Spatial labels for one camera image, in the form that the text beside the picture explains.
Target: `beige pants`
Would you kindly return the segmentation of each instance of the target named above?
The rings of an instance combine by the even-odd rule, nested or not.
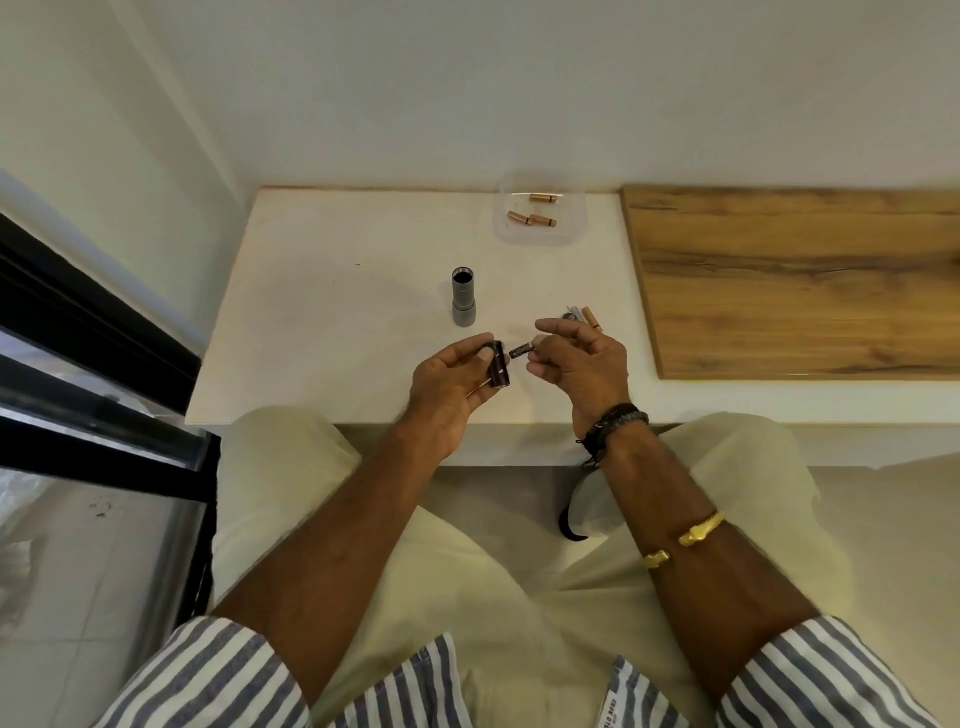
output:
[[[814,518],[817,489],[784,428],[719,414],[662,439],[730,520],[823,611],[851,618],[847,560]],[[336,428],[305,409],[268,407],[233,425],[220,465],[215,601],[359,461]],[[418,508],[347,657],[314,706],[315,723],[329,723],[449,631],[477,728],[592,728],[618,654],[695,725],[710,725],[709,705],[601,476],[578,490],[571,514],[575,531],[610,536],[554,589],[530,597],[470,538]]]

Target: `clear plastic box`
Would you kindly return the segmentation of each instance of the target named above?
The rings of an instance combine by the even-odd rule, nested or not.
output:
[[[530,195],[554,195],[556,203],[533,202]],[[518,212],[531,213],[557,221],[557,227],[523,225],[507,217]],[[501,240],[518,245],[564,245],[577,240],[587,230],[587,199],[562,174],[548,172],[507,175],[497,187],[493,204],[493,231]]]

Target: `dark metal tube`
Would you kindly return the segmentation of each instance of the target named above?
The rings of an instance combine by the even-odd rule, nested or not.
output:
[[[473,326],[477,318],[476,300],[473,298],[473,271],[457,268],[453,272],[453,321],[458,327]]]
[[[487,377],[490,378],[490,386],[493,389],[509,387],[510,372],[507,371],[507,364],[510,362],[510,359],[503,351],[503,342],[491,341],[489,344],[484,344],[484,347],[493,350],[493,361],[487,368]]]

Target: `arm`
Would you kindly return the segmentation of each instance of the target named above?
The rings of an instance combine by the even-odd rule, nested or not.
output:
[[[473,336],[420,364],[407,411],[376,451],[214,611],[263,635],[307,704],[343,660],[424,486],[495,394],[480,387],[492,339]]]
[[[617,404],[630,400],[623,346],[578,322],[547,319],[537,328],[527,369],[557,384],[573,402],[582,438]],[[718,702],[758,651],[817,609],[736,528],[722,524],[693,548],[677,544],[716,512],[647,425],[632,423],[607,441],[601,461],[640,553],[672,559],[650,574],[670,626],[697,680]]]
[[[817,608],[728,522],[692,548],[677,539],[716,507],[644,423],[621,427],[601,461],[642,554],[671,560],[650,571],[677,642],[714,702],[777,635]]]

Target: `wristband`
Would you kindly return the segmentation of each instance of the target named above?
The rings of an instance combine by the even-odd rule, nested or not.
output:
[[[640,410],[629,402],[618,404],[616,407],[608,410],[607,414],[587,430],[587,434],[584,435],[583,440],[577,440],[577,442],[583,445],[587,452],[590,453],[590,459],[584,463],[584,467],[588,468],[596,465],[603,459],[603,456],[607,454],[607,438],[610,437],[613,432],[617,431],[623,425],[637,421],[650,424],[650,418],[647,416],[647,413],[640,412]]]

